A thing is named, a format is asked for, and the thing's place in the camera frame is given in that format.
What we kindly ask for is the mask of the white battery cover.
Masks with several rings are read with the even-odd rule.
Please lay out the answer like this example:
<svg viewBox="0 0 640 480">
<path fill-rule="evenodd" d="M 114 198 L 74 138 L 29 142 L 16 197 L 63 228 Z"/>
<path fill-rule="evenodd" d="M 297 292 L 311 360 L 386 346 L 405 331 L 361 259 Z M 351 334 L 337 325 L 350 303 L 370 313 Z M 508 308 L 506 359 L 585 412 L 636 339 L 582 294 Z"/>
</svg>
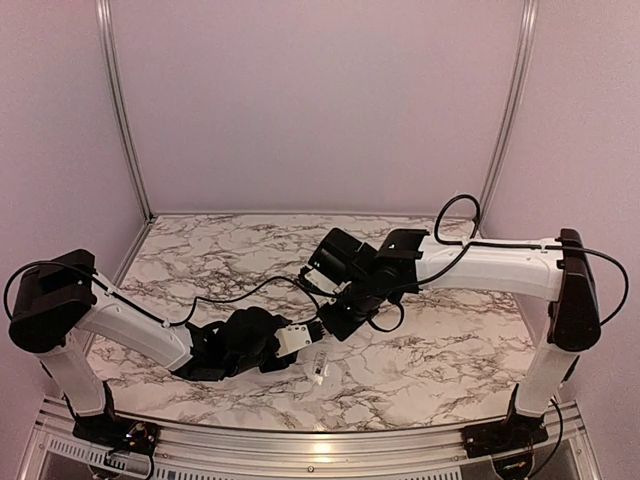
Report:
<svg viewBox="0 0 640 480">
<path fill-rule="evenodd" d="M 321 384 L 326 377 L 327 362 L 328 354 L 326 351 L 319 351 L 314 357 L 314 362 L 311 370 L 311 378 L 315 383 Z"/>
</svg>

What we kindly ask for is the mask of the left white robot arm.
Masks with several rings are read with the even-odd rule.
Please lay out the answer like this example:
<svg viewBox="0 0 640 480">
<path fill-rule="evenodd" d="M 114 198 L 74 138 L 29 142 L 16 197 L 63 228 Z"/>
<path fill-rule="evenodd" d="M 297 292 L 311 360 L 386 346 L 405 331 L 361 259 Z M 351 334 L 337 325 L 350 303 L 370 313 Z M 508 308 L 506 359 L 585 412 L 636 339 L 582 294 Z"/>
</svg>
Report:
<svg viewBox="0 0 640 480">
<path fill-rule="evenodd" d="M 258 368 L 287 368 L 311 345 L 311 331 L 280 315 L 250 307 L 226 321 L 198 327 L 170 321 L 126 298 L 94 267 L 94 257 L 76 250 L 36 261 L 7 280 L 16 296 L 3 298 L 9 337 L 34 354 L 62 390 L 80 423 L 106 445 L 125 438 L 126 423 L 114 413 L 111 392 L 77 345 L 79 330 L 132 349 L 173 375 L 216 382 Z"/>
</svg>

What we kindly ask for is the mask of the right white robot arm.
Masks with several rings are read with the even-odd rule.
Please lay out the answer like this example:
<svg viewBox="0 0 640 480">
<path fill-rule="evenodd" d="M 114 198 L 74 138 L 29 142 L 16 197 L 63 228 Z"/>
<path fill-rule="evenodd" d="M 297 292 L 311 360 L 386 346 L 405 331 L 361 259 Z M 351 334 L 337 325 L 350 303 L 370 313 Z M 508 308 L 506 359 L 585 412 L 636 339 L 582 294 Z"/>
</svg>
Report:
<svg viewBox="0 0 640 480">
<path fill-rule="evenodd" d="M 538 241 L 442 238 L 424 229 L 391 231 L 379 248 L 334 228 L 299 274 L 328 298 L 319 310 L 324 327 L 344 341 L 371 321 L 384 302 L 428 290 L 484 290 L 535 297 L 549 304 L 549 325 L 510 414 L 495 438 L 515 448 L 534 431 L 552 395 L 579 355 L 600 339 L 595 281 L 577 231 Z"/>
</svg>

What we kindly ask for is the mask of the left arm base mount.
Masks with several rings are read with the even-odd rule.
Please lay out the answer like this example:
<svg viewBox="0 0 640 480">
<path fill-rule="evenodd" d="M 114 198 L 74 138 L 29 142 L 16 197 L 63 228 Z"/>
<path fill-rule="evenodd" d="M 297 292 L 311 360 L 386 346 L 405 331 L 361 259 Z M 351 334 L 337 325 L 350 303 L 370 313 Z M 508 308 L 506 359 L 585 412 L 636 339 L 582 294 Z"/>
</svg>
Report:
<svg viewBox="0 0 640 480">
<path fill-rule="evenodd" d="M 96 416 L 79 417 L 72 434 L 81 440 L 109 447 L 113 452 L 151 455 L 156 449 L 159 431 L 159 425 L 153 422 Z"/>
</svg>

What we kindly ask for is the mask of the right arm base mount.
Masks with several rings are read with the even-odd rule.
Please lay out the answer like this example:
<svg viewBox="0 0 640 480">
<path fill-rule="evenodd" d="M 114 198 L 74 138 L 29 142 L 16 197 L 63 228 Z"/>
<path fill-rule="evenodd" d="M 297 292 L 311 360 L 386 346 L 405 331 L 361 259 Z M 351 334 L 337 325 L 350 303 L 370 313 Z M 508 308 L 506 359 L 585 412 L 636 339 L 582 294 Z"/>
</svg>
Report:
<svg viewBox="0 0 640 480">
<path fill-rule="evenodd" d="M 466 426 L 461 431 L 469 458 L 524 449 L 548 440 L 544 419 L 514 415 Z"/>
</svg>

